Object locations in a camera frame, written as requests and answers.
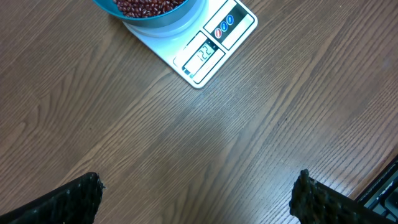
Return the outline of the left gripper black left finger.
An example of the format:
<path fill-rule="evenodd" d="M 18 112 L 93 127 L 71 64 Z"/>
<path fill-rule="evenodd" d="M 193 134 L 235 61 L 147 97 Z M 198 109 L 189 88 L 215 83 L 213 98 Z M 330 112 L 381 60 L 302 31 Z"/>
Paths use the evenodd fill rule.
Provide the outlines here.
<path fill-rule="evenodd" d="M 99 174 L 88 172 L 65 185 L 1 215 L 1 223 L 94 223 L 105 189 Z"/>

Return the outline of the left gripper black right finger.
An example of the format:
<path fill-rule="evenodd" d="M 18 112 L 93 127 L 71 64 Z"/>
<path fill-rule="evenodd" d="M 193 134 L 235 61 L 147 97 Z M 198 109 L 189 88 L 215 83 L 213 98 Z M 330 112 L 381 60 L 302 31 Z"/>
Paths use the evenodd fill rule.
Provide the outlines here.
<path fill-rule="evenodd" d="M 393 224 L 394 222 L 300 171 L 289 212 L 301 224 Z"/>

